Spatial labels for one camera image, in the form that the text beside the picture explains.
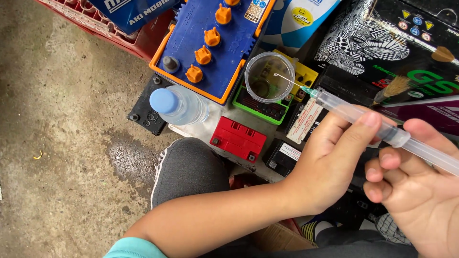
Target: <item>hand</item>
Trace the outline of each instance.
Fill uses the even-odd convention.
[[[369,109],[351,125],[328,113],[311,134],[293,171],[282,181],[299,216],[319,214],[341,198],[358,159],[375,139],[382,116]]]
[[[411,119],[404,128],[413,138],[459,158],[457,147],[426,122]],[[367,197],[384,204],[420,254],[459,257],[459,177],[392,147],[367,162],[365,171]]]

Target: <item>blue bottle cap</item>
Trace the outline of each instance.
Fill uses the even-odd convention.
[[[179,106],[179,98],[168,89],[157,89],[150,95],[150,106],[158,113],[169,114]]]

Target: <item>brush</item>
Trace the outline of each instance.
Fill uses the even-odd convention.
[[[376,94],[373,100],[372,106],[383,102],[388,97],[398,95],[408,90],[410,88],[409,86],[410,80],[411,80],[410,78],[406,76],[402,76],[402,75],[395,77],[394,80],[391,83],[389,83],[387,87],[385,87],[384,89],[382,89],[380,92]]]

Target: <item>concrete floor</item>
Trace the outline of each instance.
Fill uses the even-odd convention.
[[[152,71],[32,0],[0,1],[0,37],[0,258],[102,257],[179,138],[125,118]]]

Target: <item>teal sleeve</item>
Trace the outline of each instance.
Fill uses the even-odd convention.
[[[153,243],[137,237],[118,240],[104,258],[167,258]]]

